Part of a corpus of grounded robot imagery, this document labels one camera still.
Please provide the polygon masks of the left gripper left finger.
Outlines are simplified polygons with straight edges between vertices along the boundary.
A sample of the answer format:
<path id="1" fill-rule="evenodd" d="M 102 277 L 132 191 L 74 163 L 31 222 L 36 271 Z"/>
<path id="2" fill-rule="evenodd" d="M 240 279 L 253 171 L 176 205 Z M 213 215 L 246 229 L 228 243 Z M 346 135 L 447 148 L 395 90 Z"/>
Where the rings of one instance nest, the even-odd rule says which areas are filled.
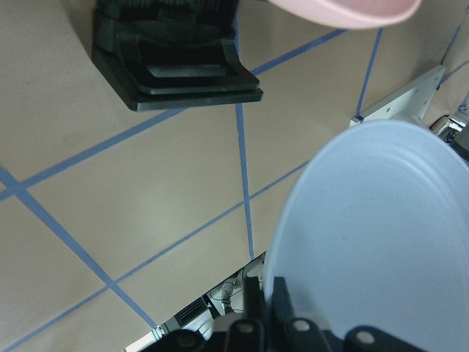
<path id="1" fill-rule="evenodd" d="M 265 315 L 265 300 L 258 277 L 243 280 L 243 317 L 262 321 Z"/>

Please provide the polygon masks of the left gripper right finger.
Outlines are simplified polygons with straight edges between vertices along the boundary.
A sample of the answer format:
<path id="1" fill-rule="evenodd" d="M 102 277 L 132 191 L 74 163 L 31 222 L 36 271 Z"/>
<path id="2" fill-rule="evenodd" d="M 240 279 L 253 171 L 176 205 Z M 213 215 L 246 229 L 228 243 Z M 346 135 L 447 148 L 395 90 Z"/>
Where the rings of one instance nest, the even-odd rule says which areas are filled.
<path id="1" fill-rule="evenodd" d="M 276 276 L 273 280 L 271 306 L 273 319 L 277 324 L 287 323 L 294 318 L 294 309 L 284 277 Z"/>

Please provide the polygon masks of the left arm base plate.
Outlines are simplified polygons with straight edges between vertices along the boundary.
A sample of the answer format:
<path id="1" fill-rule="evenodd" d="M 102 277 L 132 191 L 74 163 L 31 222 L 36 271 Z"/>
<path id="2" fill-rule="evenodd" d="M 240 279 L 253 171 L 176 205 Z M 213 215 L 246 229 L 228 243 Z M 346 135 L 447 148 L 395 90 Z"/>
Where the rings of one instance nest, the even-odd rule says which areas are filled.
<path id="1" fill-rule="evenodd" d="M 437 65 L 362 111 L 361 117 L 353 117 L 350 128 L 377 120 L 401 120 L 425 128 L 423 118 L 445 71 L 444 65 Z"/>

